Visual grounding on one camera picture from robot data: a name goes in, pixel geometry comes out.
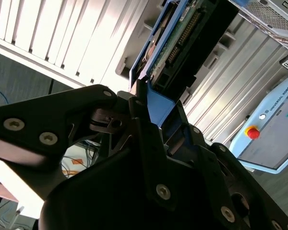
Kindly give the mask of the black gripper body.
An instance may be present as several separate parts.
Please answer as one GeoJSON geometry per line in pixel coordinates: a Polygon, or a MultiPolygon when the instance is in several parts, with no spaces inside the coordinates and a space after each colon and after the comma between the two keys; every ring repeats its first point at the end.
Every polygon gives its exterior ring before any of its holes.
{"type": "Polygon", "coordinates": [[[139,159],[127,150],[58,185],[46,199],[41,230],[228,230],[223,201],[211,198],[196,168],[167,159],[174,210],[149,198],[139,159]]]}

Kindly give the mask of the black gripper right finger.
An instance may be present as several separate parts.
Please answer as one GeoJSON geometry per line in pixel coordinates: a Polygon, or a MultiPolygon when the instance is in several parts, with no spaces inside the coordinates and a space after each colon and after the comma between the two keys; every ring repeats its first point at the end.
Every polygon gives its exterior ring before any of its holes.
{"type": "Polygon", "coordinates": [[[183,141],[175,159],[192,164],[200,176],[196,196],[204,228],[216,230],[288,230],[288,216],[222,144],[208,146],[201,131],[176,108],[183,141]]]}

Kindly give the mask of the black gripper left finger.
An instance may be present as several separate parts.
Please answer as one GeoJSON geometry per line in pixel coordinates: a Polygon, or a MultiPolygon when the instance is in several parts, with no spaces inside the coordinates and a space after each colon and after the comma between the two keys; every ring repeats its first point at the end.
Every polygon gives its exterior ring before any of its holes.
{"type": "Polygon", "coordinates": [[[125,150],[134,153],[148,197],[174,210],[167,157],[144,96],[123,99],[98,84],[1,106],[0,160],[19,177],[39,181],[50,195],[67,180],[60,166],[67,148],[100,133],[113,136],[114,143],[109,156],[94,166],[125,150]]]}

